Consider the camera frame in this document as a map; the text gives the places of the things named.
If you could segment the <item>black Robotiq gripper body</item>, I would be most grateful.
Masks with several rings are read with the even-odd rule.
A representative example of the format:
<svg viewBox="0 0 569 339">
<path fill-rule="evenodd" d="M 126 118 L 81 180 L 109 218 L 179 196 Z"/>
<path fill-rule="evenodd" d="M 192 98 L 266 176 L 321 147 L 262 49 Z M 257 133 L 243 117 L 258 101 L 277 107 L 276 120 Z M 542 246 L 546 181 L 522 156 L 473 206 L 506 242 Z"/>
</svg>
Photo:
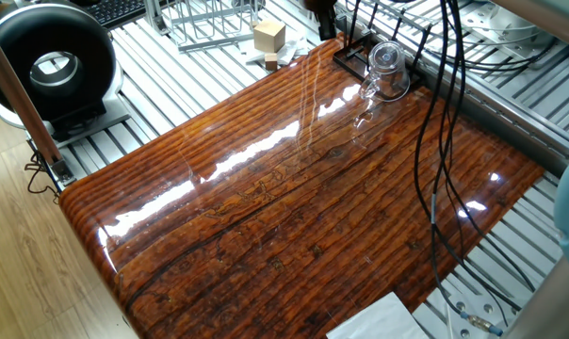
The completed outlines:
<svg viewBox="0 0 569 339">
<path fill-rule="evenodd" d="M 336 0 L 304 0 L 304 7 L 315 14 L 327 13 L 333 9 Z"/>
</svg>

